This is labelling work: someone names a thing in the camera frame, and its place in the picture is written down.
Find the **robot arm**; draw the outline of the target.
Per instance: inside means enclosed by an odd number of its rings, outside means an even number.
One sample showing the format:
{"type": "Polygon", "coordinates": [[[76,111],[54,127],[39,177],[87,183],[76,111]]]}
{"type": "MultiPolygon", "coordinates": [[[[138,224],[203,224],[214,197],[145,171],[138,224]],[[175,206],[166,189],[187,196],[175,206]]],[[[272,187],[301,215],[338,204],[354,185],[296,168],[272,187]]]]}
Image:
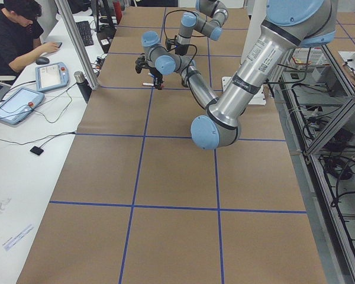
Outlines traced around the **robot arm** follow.
{"type": "Polygon", "coordinates": [[[217,41],[222,34],[222,26],[228,20],[228,9],[221,1],[196,1],[196,11],[184,11],[180,19],[178,34],[165,39],[168,50],[177,55],[186,55],[194,31],[201,36],[217,41]]]}
{"type": "Polygon", "coordinates": [[[333,40],[337,5],[337,1],[268,1],[260,37],[221,96],[214,93],[186,54],[193,31],[219,39],[228,19],[228,9],[220,1],[198,1],[196,11],[184,13],[175,54],[160,44],[156,32],[145,32],[141,37],[144,54],[136,70],[148,68],[157,75],[178,73],[205,110],[192,121],[193,142],[204,150],[229,146],[240,136],[239,117],[282,56],[290,49],[317,47],[333,40]]]}

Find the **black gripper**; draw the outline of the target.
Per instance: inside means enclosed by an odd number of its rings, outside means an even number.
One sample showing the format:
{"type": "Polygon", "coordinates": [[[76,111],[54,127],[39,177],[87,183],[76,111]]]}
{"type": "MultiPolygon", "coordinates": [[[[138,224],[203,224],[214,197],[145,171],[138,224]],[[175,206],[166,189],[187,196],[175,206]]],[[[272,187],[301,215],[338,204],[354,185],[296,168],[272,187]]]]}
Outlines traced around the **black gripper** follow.
{"type": "Polygon", "coordinates": [[[153,79],[154,88],[158,90],[162,90],[163,75],[155,67],[149,65],[149,62],[146,59],[146,55],[144,53],[141,53],[140,56],[135,61],[135,71],[137,74],[140,74],[143,69],[147,69],[154,77],[153,79]]]}
{"type": "Polygon", "coordinates": [[[165,39],[167,51],[174,50],[177,55],[184,56],[188,52],[191,37],[176,35],[174,38],[165,39]]]}

